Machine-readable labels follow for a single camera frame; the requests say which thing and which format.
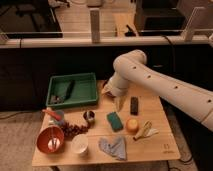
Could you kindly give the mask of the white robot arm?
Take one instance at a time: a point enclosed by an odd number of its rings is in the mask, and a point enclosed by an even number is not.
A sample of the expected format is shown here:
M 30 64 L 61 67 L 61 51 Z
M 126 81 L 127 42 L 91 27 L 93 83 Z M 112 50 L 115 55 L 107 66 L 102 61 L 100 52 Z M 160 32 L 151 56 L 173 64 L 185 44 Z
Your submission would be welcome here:
M 149 69 L 146 63 L 142 50 L 118 56 L 113 62 L 114 74 L 102 92 L 121 97 L 130 82 L 142 85 L 213 132 L 213 92 Z

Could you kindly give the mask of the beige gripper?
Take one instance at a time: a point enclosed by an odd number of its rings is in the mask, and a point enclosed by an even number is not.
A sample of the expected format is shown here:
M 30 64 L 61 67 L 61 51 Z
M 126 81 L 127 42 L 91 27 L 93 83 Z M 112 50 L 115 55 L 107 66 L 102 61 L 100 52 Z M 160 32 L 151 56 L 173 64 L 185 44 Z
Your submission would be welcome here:
M 101 93 L 106 94 L 113 98 L 115 110 L 117 112 L 119 112 L 122 109 L 124 101 L 125 101 L 125 96 L 127 93 L 126 89 L 119 89 L 110 85 L 105 85 L 102 88 Z

